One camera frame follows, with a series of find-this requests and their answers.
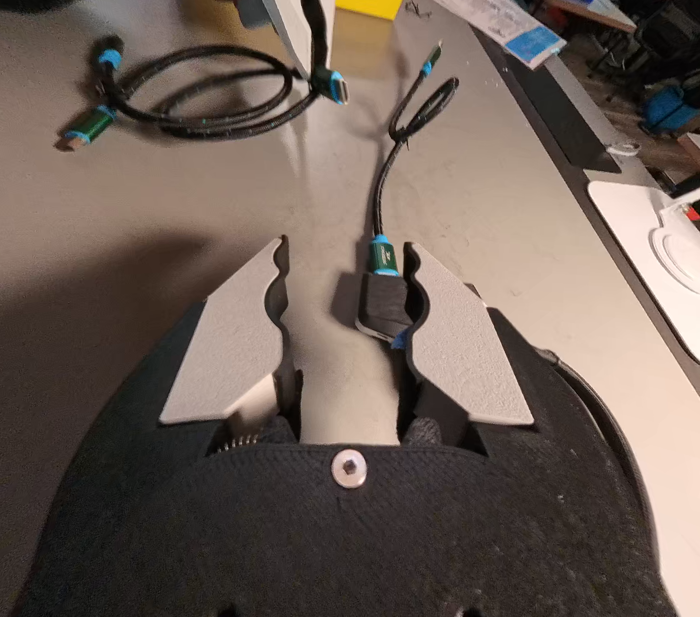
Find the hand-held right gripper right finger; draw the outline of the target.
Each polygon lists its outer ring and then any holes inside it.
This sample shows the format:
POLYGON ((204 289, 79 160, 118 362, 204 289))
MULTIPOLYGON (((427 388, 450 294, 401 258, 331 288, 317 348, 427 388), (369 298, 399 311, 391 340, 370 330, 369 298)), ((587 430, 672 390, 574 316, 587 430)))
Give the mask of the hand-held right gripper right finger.
POLYGON ((404 245, 405 388, 399 439, 476 439, 482 429, 535 431, 485 302, 425 247, 404 245))

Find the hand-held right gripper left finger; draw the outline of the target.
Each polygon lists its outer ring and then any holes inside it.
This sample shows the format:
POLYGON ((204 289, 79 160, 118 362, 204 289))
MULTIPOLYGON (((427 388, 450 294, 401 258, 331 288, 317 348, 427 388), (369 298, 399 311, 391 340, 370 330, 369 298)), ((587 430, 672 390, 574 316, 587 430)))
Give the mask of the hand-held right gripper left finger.
POLYGON ((223 422, 245 439, 279 414, 299 438, 302 374, 282 322, 289 268, 289 240, 277 237, 207 297, 161 424, 223 422))

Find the black hdmi switch box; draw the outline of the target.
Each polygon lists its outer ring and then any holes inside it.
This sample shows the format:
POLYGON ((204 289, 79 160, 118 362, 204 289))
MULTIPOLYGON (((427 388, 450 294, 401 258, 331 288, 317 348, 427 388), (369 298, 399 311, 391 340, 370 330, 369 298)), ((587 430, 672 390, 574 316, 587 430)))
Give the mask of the black hdmi switch box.
POLYGON ((402 277, 363 272, 358 297, 355 326, 365 335, 392 343, 415 323, 402 277))

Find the white flat pad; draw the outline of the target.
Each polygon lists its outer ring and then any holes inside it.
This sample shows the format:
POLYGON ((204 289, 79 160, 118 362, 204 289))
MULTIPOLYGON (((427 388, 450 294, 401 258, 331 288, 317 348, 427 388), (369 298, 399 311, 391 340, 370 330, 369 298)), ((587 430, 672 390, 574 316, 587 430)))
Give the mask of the white flat pad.
POLYGON ((650 244, 657 212, 675 202, 699 201, 699 189, 671 198, 660 189, 632 184, 591 182, 588 194, 617 244, 632 264, 678 340, 699 361, 699 295, 681 286, 657 261, 650 244))

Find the white round charger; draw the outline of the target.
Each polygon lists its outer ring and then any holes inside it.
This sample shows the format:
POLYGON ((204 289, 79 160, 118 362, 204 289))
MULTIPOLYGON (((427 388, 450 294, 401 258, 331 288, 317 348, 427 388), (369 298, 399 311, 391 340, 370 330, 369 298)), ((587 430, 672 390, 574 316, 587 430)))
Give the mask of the white round charger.
POLYGON ((693 204, 675 202, 657 212, 650 234, 657 261, 685 289, 699 295, 699 229, 689 216, 693 204))

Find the long black box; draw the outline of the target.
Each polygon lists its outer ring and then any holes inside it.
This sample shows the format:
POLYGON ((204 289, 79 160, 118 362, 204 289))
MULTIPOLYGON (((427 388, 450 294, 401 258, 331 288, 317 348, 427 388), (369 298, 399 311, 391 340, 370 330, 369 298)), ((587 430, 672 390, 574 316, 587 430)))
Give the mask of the long black box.
POLYGON ((616 175, 622 172, 559 83, 543 65, 531 70, 520 61, 515 61, 513 74, 572 166, 616 175))

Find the blue stool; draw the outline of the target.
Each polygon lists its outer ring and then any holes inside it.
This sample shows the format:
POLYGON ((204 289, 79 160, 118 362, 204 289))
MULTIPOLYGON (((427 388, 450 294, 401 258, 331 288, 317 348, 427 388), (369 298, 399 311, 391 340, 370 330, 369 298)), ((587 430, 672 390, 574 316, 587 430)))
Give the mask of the blue stool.
POLYGON ((699 86, 666 86, 643 104, 641 126, 651 135, 677 132, 699 118, 699 86))

